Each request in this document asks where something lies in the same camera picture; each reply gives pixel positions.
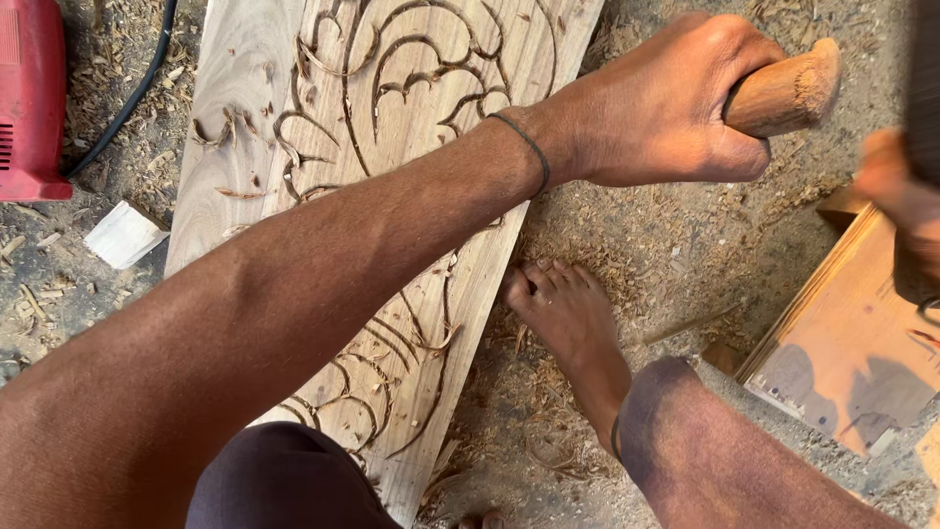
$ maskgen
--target wooden handle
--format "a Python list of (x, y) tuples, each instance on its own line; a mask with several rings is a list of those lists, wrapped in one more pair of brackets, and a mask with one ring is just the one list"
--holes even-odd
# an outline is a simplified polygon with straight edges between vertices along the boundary
[(833, 39), (812, 51), (765, 66), (738, 82), (728, 95), (725, 124), (753, 137), (787, 134), (829, 116), (838, 98), (842, 61)]

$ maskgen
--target red power tool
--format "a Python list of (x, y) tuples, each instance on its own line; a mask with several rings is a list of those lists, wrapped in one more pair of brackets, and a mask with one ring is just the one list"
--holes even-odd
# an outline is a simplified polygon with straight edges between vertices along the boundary
[(0, 0), (0, 201), (68, 200), (65, 40), (55, 0)]

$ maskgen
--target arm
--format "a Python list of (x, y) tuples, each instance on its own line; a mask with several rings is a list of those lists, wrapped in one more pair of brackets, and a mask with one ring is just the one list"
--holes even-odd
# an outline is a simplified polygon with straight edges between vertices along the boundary
[[(550, 185), (750, 180), (769, 162), (767, 143), (726, 127), (721, 109), (738, 78), (782, 56), (740, 18), (693, 14), (548, 100), (504, 113), (548, 155)], [(540, 183), (529, 146), (486, 120), (210, 252), (0, 392), (0, 458), (16, 461), (0, 466), (2, 516), (29, 526), (180, 524), (200, 473), (240, 428)], [(296, 244), (297, 234), (317, 244)]]

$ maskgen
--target wood carving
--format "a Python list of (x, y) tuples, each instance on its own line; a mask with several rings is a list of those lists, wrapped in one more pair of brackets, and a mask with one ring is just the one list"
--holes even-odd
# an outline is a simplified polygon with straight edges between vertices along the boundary
[(894, 227), (868, 205), (738, 372), (752, 393), (878, 455), (940, 390), (940, 336), (891, 280)]
[[(296, 14), (300, 5), (302, 15), (285, 23), (295, 28), (288, 38), (283, 28), (266, 35), (274, 29), (253, 16), (230, 12), (223, 23), (216, 2), (210, 5), (205, 39), (223, 43), (200, 61), (193, 117), (207, 136), (217, 137), (210, 132), (225, 132), (227, 116), (235, 116), (232, 139), (238, 142), (223, 138), (207, 148), (210, 142), (193, 139), (187, 145), (167, 273), (221, 243), (235, 226), (397, 168), (491, 112), (547, 97), (577, 74), (601, 2), (327, 0), (276, 9)], [(239, 21), (235, 31), (233, 19)], [(229, 33), (242, 41), (231, 41)], [(225, 50), (237, 55), (257, 41), (271, 50), (254, 57), (249, 84), (282, 86), (281, 97), (269, 103), (257, 95), (263, 90), (251, 88), (243, 98), (248, 101), (227, 101), (229, 94), (204, 75), (215, 82), (229, 75), (216, 68), (230, 59)], [(267, 160), (263, 171), (243, 163), (256, 156)], [(204, 172), (211, 177), (197, 174)], [(255, 173), (261, 185), (253, 189)], [(214, 187), (251, 193), (253, 200), (222, 196)], [(258, 422), (295, 421), (330, 435), (379, 483), (392, 516), (410, 526), (525, 208), (429, 267)], [(316, 244), (316, 237), (298, 233), (297, 241)]]

